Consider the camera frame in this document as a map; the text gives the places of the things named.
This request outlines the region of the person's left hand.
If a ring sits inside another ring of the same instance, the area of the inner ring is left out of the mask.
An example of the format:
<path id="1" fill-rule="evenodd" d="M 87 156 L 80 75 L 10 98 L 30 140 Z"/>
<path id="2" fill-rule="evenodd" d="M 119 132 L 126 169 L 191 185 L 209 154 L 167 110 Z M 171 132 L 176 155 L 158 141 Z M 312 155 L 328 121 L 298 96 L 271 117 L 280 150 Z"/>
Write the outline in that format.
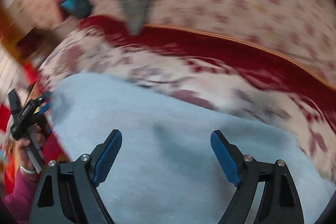
<path id="1" fill-rule="evenodd" d="M 36 141 L 43 149 L 45 146 L 46 139 L 42 134 L 42 129 L 39 125 L 35 125 L 35 129 L 37 131 Z M 30 144 L 30 140 L 26 138 L 21 138 L 17 141 L 15 145 L 15 152 L 17 153 L 19 169 L 21 173 L 27 176 L 34 176 L 37 174 L 35 167 L 29 159 L 29 156 L 26 152 L 26 147 Z"/>

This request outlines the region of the magenta left sleeve forearm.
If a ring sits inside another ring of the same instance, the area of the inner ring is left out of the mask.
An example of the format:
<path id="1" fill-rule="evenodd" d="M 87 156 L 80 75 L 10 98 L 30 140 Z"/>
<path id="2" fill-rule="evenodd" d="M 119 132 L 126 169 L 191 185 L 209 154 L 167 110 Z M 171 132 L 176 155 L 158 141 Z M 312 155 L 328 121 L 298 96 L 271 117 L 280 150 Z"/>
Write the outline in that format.
<path id="1" fill-rule="evenodd" d="M 17 170 L 14 190 L 2 199 L 6 210 L 17 223 L 29 223 L 39 177 Z"/>

